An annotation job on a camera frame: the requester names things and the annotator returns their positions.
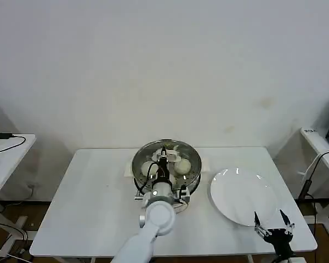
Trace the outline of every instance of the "white desk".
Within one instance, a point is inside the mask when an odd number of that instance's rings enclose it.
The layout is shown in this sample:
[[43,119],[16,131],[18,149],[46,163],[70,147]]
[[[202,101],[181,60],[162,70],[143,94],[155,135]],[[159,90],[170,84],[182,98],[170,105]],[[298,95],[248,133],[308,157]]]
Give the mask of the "white desk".
[[[177,216],[174,230],[155,242],[154,256],[239,255],[274,253],[253,227],[222,216],[208,199],[211,177],[227,167],[259,172],[276,189],[280,208],[295,223],[291,248],[317,248],[305,220],[276,166],[263,147],[198,148],[209,160],[188,209]],[[124,168],[137,149],[78,150],[36,234],[30,253],[56,258],[111,257],[139,230],[141,202],[134,200],[132,178]],[[276,214],[266,227],[284,227]]]
[[[15,134],[19,136],[23,136],[26,138],[26,141],[15,148],[7,150],[5,152],[0,152],[0,190],[6,183],[6,181],[10,178],[13,171],[16,169],[18,164],[22,161],[23,157],[26,155],[28,150],[32,147],[36,138],[34,134]],[[8,140],[0,140],[0,144],[2,143],[3,148],[7,148],[9,146],[17,145],[22,142],[22,138],[10,138]]]
[[[21,162],[23,157],[27,154],[28,150],[32,147],[33,143],[36,140],[34,134],[15,134],[18,136],[23,136],[26,138],[26,141],[15,148],[9,149],[4,152],[0,152],[0,190],[6,183],[6,181],[10,178],[13,171],[16,169],[18,164]],[[0,150],[5,149],[7,147],[17,145],[22,142],[22,138],[10,138],[8,140],[0,140]],[[5,218],[2,214],[0,214],[0,223],[6,224],[12,227],[16,227],[21,230],[21,227],[24,225],[27,220],[26,216],[21,216],[18,218],[16,223],[11,222],[7,218]],[[22,236],[16,230],[13,230],[10,227],[0,226],[2,229],[5,229],[7,232],[11,234],[11,237],[5,242],[4,246],[0,251],[0,256],[4,257],[10,251],[12,245],[16,240],[22,240]],[[35,236],[35,232],[28,231],[28,236],[25,237],[28,240],[33,240]]]
[[[302,128],[301,134],[305,137],[306,141],[313,148],[313,150],[317,153],[324,153],[329,150],[329,143],[327,140],[321,136],[317,130],[313,128]],[[324,155],[322,157],[322,161],[325,163],[326,167],[329,169],[329,154]],[[321,204],[316,203],[317,216],[316,221],[317,224],[323,224],[324,228],[329,234],[329,205],[325,208],[321,206]],[[305,216],[305,220],[309,224],[314,223],[314,216],[308,215]]]

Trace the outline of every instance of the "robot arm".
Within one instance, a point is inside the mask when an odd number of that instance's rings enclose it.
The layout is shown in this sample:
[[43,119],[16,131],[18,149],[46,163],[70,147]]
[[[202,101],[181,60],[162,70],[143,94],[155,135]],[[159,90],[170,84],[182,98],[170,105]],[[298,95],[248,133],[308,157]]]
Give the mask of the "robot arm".
[[139,233],[131,237],[112,260],[112,263],[147,263],[154,251],[157,236],[168,234],[175,222],[175,211],[172,207],[172,184],[167,169],[167,153],[163,147],[158,163],[160,169],[152,186],[150,199],[145,202],[145,225]]
[[137,235],[126,241],[112,263],[149,262],[156,237],[168,234],[172,230],[174,222],[175,212],[169,203],[165,201],[151,203],[146,209],[144,227]]

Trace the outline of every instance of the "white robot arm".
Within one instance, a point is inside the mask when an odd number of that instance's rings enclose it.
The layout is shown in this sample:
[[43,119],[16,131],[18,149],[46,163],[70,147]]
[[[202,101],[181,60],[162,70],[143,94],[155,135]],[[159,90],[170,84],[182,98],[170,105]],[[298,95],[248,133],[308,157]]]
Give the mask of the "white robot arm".
[[173,207],[165,201],[151,203],[145,214],[145,225],[117,253],[112,263],[147,263],[150,261],[157,236],[168,234],[175,222]]

